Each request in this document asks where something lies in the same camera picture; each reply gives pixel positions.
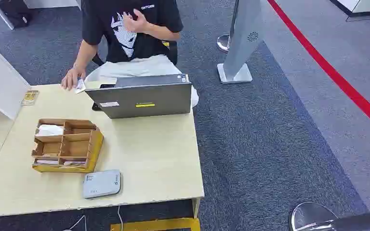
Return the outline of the person's left hand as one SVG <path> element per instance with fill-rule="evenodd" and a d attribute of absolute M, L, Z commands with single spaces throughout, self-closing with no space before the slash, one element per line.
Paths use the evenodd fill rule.
<path fill-rule="evenodd" d="M 145 16 L 137 9 L 133 13 L 137 16 L 136 20 L 129 13 L 123 12 L 124 27 L 130 32 L 147 34 L 149 23 Z"/>

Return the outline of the person's right hand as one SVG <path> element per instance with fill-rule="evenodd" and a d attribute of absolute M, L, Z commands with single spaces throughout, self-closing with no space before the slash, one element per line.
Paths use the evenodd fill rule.
<path fill-rule="evenodd" d="M 61 87 L 65 90 L 71 90 L 77 86 L 79 79 L 86 78 L 86 71 L 84 68 L 73 67 L 64 76 L 61 81 Z"/>

